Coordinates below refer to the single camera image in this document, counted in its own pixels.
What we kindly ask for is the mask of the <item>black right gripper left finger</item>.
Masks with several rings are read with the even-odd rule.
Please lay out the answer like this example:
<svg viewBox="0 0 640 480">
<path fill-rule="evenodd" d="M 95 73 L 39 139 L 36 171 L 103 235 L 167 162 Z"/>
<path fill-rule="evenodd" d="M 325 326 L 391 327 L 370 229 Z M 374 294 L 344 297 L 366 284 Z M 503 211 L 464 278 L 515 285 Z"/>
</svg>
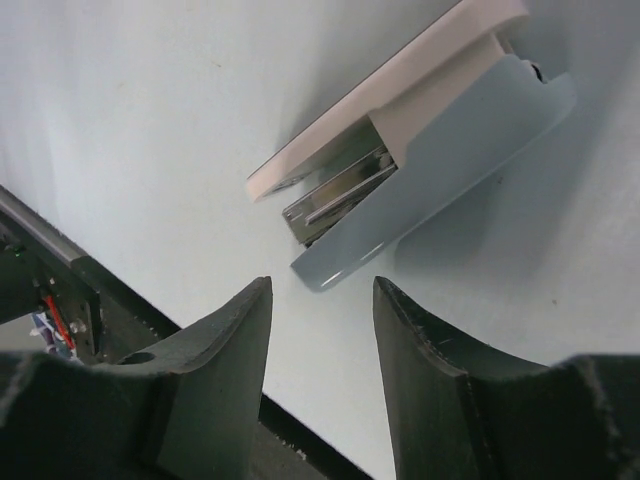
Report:
<svg viewBox="0 0 640 480">
<path fill-rule="evenodd" d="M 272 282 L 116 365 L 1 356 L 5 479 L 244 479 L 264 381 Z"/>
</svg>

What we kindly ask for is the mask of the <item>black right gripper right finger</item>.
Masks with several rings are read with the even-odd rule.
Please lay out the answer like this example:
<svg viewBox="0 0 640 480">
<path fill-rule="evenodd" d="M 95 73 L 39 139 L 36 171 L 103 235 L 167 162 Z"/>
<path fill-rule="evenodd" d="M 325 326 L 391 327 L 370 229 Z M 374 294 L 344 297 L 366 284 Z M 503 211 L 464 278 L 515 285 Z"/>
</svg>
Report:
<svg viewBox="0 0 640 480">
<path fill-rule="evenodd" d="M 373 320 L 400 479 L 635 479 L 639 359 L 510 355 L 373 283 Z"/>
</svg>

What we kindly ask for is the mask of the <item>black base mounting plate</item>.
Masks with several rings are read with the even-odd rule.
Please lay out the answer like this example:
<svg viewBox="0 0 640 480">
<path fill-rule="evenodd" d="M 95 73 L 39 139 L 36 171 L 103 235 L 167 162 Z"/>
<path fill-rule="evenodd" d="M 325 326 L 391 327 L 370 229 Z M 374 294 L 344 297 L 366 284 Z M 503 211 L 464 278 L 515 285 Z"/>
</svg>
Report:
<svg viewBox="0 0 640 480">
<path fill-rule="evenodd" d="M 89 256 L 69 266 L 1 217 L 1 320 L 33 318 L 43 353 L 116 365 L 178 331 Z M 360 479 L 362 470 L 261 392 L 244 479 Z"/>
</svg>

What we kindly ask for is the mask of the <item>aluminium frame rail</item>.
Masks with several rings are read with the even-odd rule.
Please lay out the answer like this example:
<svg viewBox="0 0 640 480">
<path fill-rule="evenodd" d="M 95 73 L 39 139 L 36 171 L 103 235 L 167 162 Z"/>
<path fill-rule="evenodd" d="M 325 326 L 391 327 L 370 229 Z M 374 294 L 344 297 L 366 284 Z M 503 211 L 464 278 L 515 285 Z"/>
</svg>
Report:
<svg viewBox="0 0 640 480">
<path fill-rule="evenodd" d="M 24 231 L 58 260 L 69 266 L 73 261 L 86 257 L 87 253 L 44 218 L 15 197 L 4 186 L 1 187 L 1 213 L 15 228 Z"/>
</svg>

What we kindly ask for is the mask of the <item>light blue white stapler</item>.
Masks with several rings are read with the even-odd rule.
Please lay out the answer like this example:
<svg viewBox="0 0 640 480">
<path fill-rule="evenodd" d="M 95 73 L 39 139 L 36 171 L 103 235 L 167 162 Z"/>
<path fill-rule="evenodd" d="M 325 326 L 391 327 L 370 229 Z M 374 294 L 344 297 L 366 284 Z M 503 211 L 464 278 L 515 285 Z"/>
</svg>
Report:
<svg viewBox="0 0 640 480">
<path fill-rule="evenodd" d="M 291 267 L 323 292 L 438 214 L 560 124 L 571 77 L 512 49 L 521 1 L 443 1 L 428 27 L 247 179 L 253 201 L 309 177 L 282 213 Z"/>
</svg>

